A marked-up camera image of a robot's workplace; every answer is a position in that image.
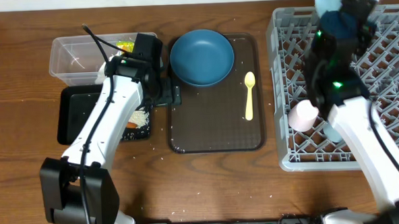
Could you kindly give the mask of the white rice pile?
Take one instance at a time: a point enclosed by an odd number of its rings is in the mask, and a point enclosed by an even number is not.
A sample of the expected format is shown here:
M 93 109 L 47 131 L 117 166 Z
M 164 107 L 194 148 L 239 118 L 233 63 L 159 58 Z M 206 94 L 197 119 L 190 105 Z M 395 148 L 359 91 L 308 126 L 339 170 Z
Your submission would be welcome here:
M 148 124 L 149 120 L 149 113 L 144 110 L 134 111 L 131 117 L 129 118 L 128 122 L 133 122 L 138 124 L 138 128 L 144 127 Z

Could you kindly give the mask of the dark blue plate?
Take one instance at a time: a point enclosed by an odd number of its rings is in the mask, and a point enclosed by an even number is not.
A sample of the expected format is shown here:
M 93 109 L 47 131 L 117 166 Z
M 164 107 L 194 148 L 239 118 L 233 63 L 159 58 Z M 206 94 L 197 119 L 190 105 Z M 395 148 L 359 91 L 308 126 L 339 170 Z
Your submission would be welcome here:
M 225 79 L 235 63 L 225 35 L 213 30 L 192 30 L 180 36 L 171 49 L 171 69 L 184 83 L 213 86 Z

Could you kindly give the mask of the orange carrot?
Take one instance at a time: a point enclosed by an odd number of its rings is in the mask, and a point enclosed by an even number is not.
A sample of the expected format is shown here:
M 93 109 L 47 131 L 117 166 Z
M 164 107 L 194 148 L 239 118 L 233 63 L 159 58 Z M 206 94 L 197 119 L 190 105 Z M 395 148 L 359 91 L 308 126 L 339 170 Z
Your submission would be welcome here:
M 133 123 L 133 122 L 128 122 L 127 129 L 137 129 L 137 128 L 138 128 L 138 124 Z

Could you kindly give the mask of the green snack wrapper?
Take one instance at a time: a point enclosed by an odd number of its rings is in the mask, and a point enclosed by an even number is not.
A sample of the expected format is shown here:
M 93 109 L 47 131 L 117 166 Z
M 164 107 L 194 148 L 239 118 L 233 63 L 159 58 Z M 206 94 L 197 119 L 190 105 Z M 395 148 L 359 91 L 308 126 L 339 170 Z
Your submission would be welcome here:
M 133 41 L 128 41 L 128 42 L 118 42 L 117 47 L 119 47 L 120 49 L 126 51 L 126 52 L 132 52 L 134 49 L 134 42 Z

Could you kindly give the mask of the yellow plastic spoon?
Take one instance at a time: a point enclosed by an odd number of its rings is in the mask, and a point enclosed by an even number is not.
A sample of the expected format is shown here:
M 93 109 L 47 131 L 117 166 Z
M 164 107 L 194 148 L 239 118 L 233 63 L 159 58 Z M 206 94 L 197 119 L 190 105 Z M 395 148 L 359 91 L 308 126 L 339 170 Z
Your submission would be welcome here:
M 255 75 L 253 72 L 247 72 L 244 80 L 244 84 L 247 88 L 247 99 L 245 109 L 245 119 L 251 121 L 253 119 L 253 99 L 252 91 L 255 86 Z

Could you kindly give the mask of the pink cup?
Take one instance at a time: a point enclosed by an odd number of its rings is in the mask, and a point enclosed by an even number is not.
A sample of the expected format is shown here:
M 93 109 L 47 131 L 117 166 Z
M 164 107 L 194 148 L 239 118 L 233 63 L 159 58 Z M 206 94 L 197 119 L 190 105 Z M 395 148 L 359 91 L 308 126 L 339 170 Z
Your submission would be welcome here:
M 288 124 L 297 132 L 306 132 L 313 127 L 319 109 L 314 107 L 309 100 L 302 100 L 288 113 Z

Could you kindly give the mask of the light blue cup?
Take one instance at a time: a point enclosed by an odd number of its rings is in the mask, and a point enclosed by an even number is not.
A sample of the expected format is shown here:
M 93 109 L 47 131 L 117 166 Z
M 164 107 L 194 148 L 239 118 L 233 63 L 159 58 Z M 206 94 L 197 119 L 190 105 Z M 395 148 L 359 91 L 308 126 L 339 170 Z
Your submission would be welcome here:
M 339 132 L 337 132 L 332 125 L 330 125 L 328 122 L 326 122 L 324 128 L 323 128 L 323 133 L 326 135 L 326 137 L 335 143 L 341 142 L 342 141 L 342 136 L 340 135 Z

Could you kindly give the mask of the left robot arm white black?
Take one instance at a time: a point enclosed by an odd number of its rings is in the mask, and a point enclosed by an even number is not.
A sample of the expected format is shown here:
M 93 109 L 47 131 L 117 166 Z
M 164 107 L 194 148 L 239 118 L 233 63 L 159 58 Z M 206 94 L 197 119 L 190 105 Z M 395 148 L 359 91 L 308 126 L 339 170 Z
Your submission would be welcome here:
M 60 159 L 40 168 L 44 213 L 52 224 L 135 224 L 119 209 L 111 179 L 115 151 L 133 112 L 141 107 L 181 104 L 181 91 L 161 55 L 162 41 L 139 33 L 133 51 L 105 57 L 100 96 L 76 139 Z

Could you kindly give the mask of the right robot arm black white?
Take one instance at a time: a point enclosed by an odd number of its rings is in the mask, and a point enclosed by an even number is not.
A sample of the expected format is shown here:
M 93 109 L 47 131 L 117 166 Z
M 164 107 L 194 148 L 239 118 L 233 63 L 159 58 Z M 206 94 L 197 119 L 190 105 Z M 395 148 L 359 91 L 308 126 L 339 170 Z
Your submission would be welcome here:
M 399 148 L 381 122 L 370 92 L 350 67 L 370 47 L 380 0 L 315 0 L 319 26 L 306 53 L 307 98 L 342 136 L 367 179 L 378 216 L 337 208 L 320 224 L 399 224 Z

